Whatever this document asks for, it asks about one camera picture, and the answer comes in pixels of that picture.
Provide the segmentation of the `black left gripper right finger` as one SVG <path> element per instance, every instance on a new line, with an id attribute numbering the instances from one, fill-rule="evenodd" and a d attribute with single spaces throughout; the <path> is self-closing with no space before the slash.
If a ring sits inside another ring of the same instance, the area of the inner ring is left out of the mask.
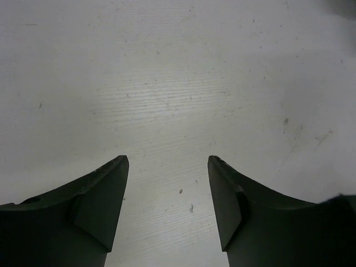
<path id="1" fill-rule="evenodd" d="M 355 265 L 355 196 L 312 203 L 272 190 L 217 156 L 207 168 L 230 266 Z"/>

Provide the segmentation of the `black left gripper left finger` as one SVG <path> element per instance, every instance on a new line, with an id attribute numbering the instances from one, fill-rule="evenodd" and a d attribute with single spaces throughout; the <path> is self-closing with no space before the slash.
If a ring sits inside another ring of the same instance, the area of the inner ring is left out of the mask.
<path id="1" fill-rule="evenodd" d="M 22 203 L 1 206 L 2 266 L 104 266 L 112 251 L 128 158 Z"/>

